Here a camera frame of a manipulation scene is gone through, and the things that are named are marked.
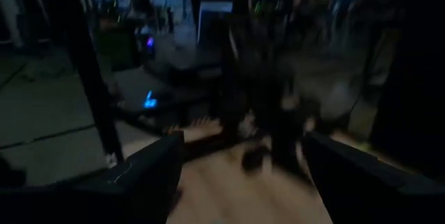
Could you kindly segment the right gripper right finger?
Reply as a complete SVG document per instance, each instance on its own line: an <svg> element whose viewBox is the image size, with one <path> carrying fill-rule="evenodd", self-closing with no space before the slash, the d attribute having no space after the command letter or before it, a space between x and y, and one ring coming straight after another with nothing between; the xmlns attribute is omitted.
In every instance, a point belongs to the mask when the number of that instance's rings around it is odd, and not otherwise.
<svg viewBox="0 0 445 224"><path fill-rule="evenodd" d="M444 224L444 187L315 132L302 140L333 223Z"/></svg>

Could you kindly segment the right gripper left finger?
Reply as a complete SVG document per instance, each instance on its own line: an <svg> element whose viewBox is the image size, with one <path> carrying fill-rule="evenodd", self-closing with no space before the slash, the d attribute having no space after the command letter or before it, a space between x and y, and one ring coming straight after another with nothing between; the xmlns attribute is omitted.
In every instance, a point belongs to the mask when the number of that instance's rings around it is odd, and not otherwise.
<svg viewBox="0 0 445 224"><path fill-rule="evenodd" d="M164 136L118 165L45 186L1 190L2 223L165 223L184 159L184 136Z"/></svg>

